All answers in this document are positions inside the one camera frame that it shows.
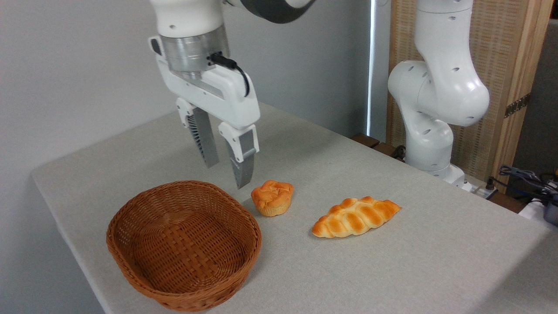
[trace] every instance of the black cable bundle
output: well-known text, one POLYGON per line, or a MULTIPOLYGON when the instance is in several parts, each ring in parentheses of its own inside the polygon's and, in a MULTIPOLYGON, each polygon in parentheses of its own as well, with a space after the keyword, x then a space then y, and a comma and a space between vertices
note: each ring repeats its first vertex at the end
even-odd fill
POLYGON ((502 165, 500 167, 499 174, 509 176, 511 178, 517 178, 515 182, 523 181, 529 186, 534 187, 535 190, 533 192, 529 192, 522 189, 518 189, 512 186, 514 182, 510 184, 505 184, 500 180, 496 179, 495 177, 488 177, 487 185, 492 185, 493 182, 497 182, 498 184, 507 187, 508 189, 516 193, 521 194, 522 196, 519 198, 526 198, 526 197, 538 198, 540 199, 541 203, 543 203, 544 205, 552 203, 554 206, 558 206, 558 202, 554 199, 554 194, 558 194, 558 188, 556 188, 554 185, 551 185, 550 182, 544 183, 534 172, 521 170, 508 165, 502 165))

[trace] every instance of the braided bread roll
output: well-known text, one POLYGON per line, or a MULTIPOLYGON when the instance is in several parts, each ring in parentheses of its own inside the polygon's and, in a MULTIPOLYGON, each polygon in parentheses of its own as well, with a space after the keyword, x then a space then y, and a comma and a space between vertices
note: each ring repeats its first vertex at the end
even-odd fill
POLYGON ((401 207, 390 200, 378 201, 370 196, 347 198, 333 206, 312 228, 317 237, 361 235, 390 220, 401 207))

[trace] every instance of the table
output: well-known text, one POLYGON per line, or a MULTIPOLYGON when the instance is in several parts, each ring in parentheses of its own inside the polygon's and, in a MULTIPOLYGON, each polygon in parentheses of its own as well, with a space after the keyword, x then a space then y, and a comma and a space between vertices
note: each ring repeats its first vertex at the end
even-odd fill
MULTIPOLYGON (((174 115, 32 173, 62 237, 106 313, 175 313, 135 291, 105 244, 130 198, 176 180, 216 184, 254 214, 262 250, 242 289, 208 313, 557 313, 558 232, 400 161, 265 104, 252 182, 237 190, 224 140, 207 169, 174 115), (265 180, 290 182, 289 211, 261 216, 265 180), (348 197, 402 209, 360 236, 310 229, 348 197)), ((214 129, 218 122, 212 120, 214 129)))

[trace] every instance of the woven basket rim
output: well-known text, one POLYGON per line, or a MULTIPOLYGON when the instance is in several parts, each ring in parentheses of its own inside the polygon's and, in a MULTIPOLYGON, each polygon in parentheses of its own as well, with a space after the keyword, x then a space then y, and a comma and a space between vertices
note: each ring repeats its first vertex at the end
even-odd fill
POLYGON ((214 184, 211 184, 211 183, 208 183, 208 182, 203 182, 203 181, 198 181, 198 180, 182 180, 182 181, 169 182, 169 183, 165 183, 165 184, 158 185, 156 187, 150 188, 150 189, 145 190, 143 192, 140 192, 138 195, 132 197, 128 202, 126 202, 126 204, 124 206, 122 206, 122 208, 114 215, 114 217, 110 221, 110 224, 109 224, 109 227, 108 227, 108 230, 107 230, 107 245, 109 246, 109 251, 112 253, 112 255, 115 259, 118 258, 118 260, 116 262, 117 262, 119 268, 121 268, 122 271, 126 270, 126 273, 129 275, 130 278, 127 277, 127 276, 124 276, 124 277, 126 277, 126 279, 128 279, 128 281, 130 281, 130 279, 133 278, 133 282, 130 282, 130 284, 135 289, 142 290, 145 295, 150 296, 154 299, 157 299, 157 296, 195 297, 198 294, 217 293, 217 292, 222 291, 224 287, 225 288, 230 287, 231 283, 234 283, 234 282, 238 281, 239 279, 246 277, 246 275, 243 274, 243 271, 245 271, 246 269, 251 269, 252 266, 255 264, 255 262, 257 260, 257 257, 259 255, 259 251, 261 250, 261 247, 262 247, 261 242, 262 242, 261 231, 259 229, 259 226, 258 226, 258 223, 257 223, 256 219, 236 199, 231 197, 227 192, 223 191, 222 189, 215 186, 214 184), (238 270, 236 270, 233 274, 226 277, 222 281, 214 283, 210 287, 203 288, 203 289, 198 289, 198 290, 193 291, 193 292, 184 292, 184 293, 172 293, 172 292, 159 291, 159 290, 151 288, 150 286, 147 285, 147 283, 144 283, 143 281, 141 281, 139 279, 139 277, 136 275, 136 273, 129 266, 128 261, 126 261, 126 259, 124 258, 124 255, 122 254, 122 252, 120 251, 120 249, 116 245, 116 240, 115 240, 113 235, 114 235, 116 226, 118 225, 118 222, 120 221, 120 219, 122 219, 125 216, 125 214, 133 208, 133 207, 129 206, 129 204, 131 202, 133 202, 137 198, 142 197, 143 195, 149 193, 150 191, 153 191, 154 189, 166 189, 170 186, 185 185, 185 184, 199 184, 199 185, 204 185, 206 187, 212 188, 213 190, 218 192, 221 196, 224 196, 228 201, 232 202, 235 205, 235 208, 238 209, 239 212, 241 212, 246 218, 248 218, 250 223, 251 223, 251 230, 254 231, 254 235, 255 235, 254 250, 251 251, 251 252, 248 252, 247 260, 244 262, 244 264, 238 270))

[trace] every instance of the white wall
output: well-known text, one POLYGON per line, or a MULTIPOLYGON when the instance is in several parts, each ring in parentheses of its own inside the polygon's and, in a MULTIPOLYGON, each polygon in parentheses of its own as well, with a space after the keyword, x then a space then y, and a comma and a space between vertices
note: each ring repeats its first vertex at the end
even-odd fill
MULTIPOLYGON (((363 130, 358 2, 317 1, 289 25, 227 9, 233 57, 261 101, 343 135, 363 130)), ((29 175, 174 110, 147 46, 154 14, 147 0, 0 4, 0 312, 100 313, 29 175)))

